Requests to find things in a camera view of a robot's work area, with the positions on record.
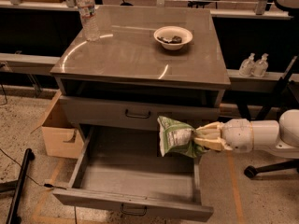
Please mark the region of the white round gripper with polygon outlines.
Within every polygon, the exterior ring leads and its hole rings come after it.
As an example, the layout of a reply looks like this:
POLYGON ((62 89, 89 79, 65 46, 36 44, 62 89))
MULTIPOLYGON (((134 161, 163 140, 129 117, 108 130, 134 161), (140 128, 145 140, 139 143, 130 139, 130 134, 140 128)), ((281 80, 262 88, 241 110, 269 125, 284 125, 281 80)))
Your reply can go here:
POLYGON ((246 119, 231 119, 224 125, 222 122, 212 122, 197 128, 196 135, 200 137, 194 139, 197 145, 216 151, 246 153, 253 148, 253 131, 246 119))

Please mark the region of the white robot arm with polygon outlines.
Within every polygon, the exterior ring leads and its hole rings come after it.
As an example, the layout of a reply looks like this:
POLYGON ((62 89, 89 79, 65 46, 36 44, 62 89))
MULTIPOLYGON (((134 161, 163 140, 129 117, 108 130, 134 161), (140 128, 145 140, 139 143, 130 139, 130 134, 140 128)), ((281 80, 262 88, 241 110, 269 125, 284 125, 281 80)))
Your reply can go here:
POLYGON ((299 110, 284 112, 279 121, 231 119, 213 122, 194 131, 194 143, 217 151, 248 153, 262 150, 297 159, 299 153, 299 110))

